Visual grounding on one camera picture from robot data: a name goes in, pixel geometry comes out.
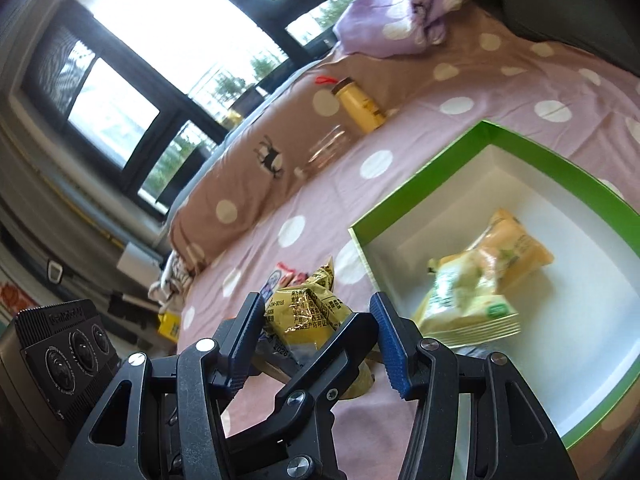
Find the pale green snack packet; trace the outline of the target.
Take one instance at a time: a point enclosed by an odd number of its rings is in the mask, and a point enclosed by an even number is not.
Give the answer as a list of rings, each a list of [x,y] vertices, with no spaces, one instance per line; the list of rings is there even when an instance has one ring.
[[[431,289],[412,315],[424,337],[449,348],[487,344],[521,331],[506,290],[554,261],[510,211],[497,209],[463,252],[432,259]]]

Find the gold black snack bag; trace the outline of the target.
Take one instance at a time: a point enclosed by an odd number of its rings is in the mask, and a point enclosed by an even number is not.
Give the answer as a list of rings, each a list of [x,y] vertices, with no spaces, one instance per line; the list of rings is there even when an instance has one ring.
[[[328,261],[302,284],[281,288],[265,302],[265,327],[256,353],[281,382],[310,362],[352,315],[334,294],[334,283],[334,265]]]

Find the white blue snack packet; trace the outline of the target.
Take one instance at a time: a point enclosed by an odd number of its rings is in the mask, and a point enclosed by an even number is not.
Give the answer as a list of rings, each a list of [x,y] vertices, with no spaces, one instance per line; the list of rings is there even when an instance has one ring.
[[[262,300],[268,302],[273,294],[288,286],[296,286],[302,284],[309,278],[309,274],[286,266],[282,262],[278,262],[269,274],[267,281],[262,285],[260,296]]]

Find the yellow box on floor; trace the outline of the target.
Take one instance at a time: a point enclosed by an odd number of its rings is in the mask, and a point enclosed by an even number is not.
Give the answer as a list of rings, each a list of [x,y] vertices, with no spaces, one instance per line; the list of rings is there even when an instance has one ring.
[[[173,344],[179,340],[181,315],[166,311],[158,316],[157,333]]]

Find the green white cardboard box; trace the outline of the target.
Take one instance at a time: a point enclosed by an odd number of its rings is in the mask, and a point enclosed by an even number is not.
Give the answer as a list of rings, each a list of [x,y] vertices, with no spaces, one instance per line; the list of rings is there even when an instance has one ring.
[[[639,377],[639,216],[544,146],[491,122],[450,144],[350,230],[373,286],[410,315],[427,263],[461,252],[506,209],[553,254],[508,291],[520,332],[496,343],[574,446]]]

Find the white beige crumpled cloth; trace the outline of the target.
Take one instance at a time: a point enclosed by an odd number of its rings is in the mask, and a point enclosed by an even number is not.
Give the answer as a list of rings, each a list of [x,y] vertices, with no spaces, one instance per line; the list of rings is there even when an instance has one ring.
[[[176,252],[172,252],[160,277],[148,290],[149,300],[160,305],[159,314],[172,312],[180,314],[186,302],[186,293],[193,282],[193,276]]]

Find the white box by window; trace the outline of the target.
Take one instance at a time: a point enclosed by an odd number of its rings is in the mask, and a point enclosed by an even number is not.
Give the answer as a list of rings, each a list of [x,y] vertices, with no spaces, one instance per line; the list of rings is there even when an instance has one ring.
[[[160,279],[158,261],[134,243],[125,246],[116,268],[145,288],[149,288]]]

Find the pink polka-dot bed sheet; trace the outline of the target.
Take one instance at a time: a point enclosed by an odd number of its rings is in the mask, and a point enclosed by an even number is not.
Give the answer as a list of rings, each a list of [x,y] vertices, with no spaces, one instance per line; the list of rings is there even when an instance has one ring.
[[[386,115],[371,133],[332,93],[347,77]],[[233,133],[171,222],[171,244],[194,276],[179,347],[210,336],[278,262],[314,272],[332,261],[337,297],[365,309],[378,289],[352,226],[481,122],[562,156],[639,215],[638,79],[562,44],[518,38],[469,6],[451,15],[447,40],[421,55],[377,60],[333,51]],[[300,180],[295,168],[338,125],[352,136],[350,149]],[[602,478],[638,428],[639,377],[568,447],[578,474]]]

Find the clear glass jar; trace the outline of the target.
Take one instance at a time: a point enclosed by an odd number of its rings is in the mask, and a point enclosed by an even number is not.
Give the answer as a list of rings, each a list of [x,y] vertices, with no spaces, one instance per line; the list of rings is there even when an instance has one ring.
[[[306,162],[296,167],[294,174],[300,180],[308,180],[341,158],[352,145],[352,136],[341,125],[334,127],[309,151]]]

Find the yellow bottle brown cap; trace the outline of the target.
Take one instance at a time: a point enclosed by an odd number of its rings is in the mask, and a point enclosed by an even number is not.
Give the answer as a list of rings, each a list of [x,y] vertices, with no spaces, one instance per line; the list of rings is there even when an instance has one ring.
[[[363,133],[371,133],[386,123],[385,113],[352,78],[334,84],[332,93]]]

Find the black framed window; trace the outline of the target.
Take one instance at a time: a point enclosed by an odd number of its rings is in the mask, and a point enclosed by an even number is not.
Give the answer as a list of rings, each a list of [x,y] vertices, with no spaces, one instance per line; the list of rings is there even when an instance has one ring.
[[[161,219],[354,0],[66,0],[22,88],[90,168]]]

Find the purple polka-dot cloth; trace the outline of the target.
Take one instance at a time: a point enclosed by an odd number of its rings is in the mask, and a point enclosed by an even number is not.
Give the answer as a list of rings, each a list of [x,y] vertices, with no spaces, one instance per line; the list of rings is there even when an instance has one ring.
[[[333,32],[347,54],[420,54],[445,41],[445,16],[461,5],[462,0],[354,0]]]

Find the dark grey cushion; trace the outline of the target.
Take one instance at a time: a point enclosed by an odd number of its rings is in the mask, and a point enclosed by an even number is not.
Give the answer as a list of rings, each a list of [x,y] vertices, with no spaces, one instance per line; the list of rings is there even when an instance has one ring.
[[[554,40],[639,73],[639,0],[503,0],[518,36]]]

